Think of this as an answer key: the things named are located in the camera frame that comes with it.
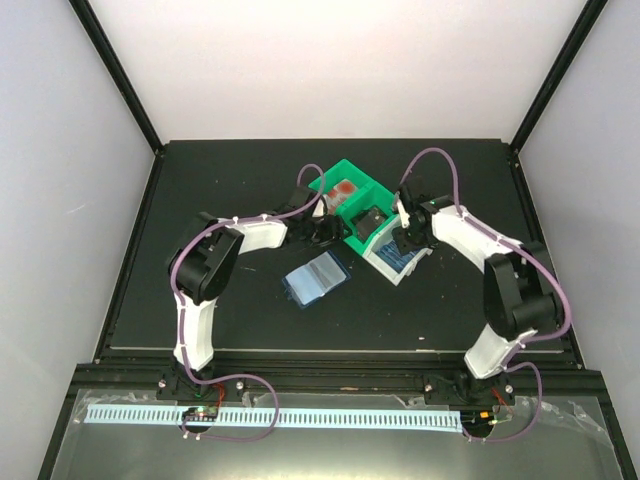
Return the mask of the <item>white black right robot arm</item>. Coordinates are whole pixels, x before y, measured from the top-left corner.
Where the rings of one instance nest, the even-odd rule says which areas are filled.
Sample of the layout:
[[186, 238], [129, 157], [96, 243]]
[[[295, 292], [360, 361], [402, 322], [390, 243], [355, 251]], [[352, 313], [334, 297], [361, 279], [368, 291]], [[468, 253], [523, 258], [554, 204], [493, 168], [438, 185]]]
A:
[[452, 196], [428, 194], [420, 177], [400, 183], [392, 208], [400, 218], [393, 237], [401, 253], [446, 243], [483, 274], [486, 326], [465, 353], [468, 369], [454, 379], [461, 400], [479, 402], [491, 390], [490, 377], [505, 371], [519, 350], [567, 331], [571, 309], [544, 245], [502, 235]]

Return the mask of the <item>blue leather card holder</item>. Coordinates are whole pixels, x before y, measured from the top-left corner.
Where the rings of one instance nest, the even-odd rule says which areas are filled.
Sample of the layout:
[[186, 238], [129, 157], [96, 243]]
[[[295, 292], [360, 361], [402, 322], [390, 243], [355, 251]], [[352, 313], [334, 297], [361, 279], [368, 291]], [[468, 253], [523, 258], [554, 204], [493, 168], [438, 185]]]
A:
[[287, 298], [305, 309], [349, 281], [351, 275], [332, 251], [326, 251], [282, 279]]

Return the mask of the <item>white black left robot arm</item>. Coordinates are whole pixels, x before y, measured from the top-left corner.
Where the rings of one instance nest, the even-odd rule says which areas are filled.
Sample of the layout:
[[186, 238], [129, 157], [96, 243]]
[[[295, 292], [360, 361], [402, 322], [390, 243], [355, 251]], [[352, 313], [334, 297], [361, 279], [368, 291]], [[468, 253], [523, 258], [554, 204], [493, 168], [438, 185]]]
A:
[[349, 233], [345, 221], [329, 212], [325, 198], [306, 186], [296, 187], [279, 209], [254, 217], [198, 213], [168, 260], [177, 309], [174, 356], [185, 367], [179, 378], [181, 389], [193, 399], [213, 391], [215, 376], [204, 367], [214, 357], [214, 315], [239, 256], [292, 242], [325, 246]]

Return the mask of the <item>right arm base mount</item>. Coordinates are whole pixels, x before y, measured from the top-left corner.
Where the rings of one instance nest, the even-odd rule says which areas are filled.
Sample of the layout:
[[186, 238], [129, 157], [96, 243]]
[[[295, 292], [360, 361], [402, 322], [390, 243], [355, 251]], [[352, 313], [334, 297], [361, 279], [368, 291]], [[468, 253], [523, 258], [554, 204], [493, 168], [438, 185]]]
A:
[[434, 404], [480, 408], [515, 402], [513, 392], [507, 389], [511, 381], [504, 373], [476, 379], [466, 370], [436, 370], [422, 379], [426, 401]]

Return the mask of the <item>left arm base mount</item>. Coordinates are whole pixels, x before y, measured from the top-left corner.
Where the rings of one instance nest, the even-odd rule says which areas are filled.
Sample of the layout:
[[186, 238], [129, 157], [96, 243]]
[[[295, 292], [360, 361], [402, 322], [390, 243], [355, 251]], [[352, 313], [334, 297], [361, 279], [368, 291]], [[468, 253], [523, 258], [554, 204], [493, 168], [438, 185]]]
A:
[[165, 369], [158, 381], [156, 399], [177, 403], [204, 402], [205, 404], [230, 400], [242, 393], [248, 378], [239, 377], [201, 385], [193, 382], [182, 368]]

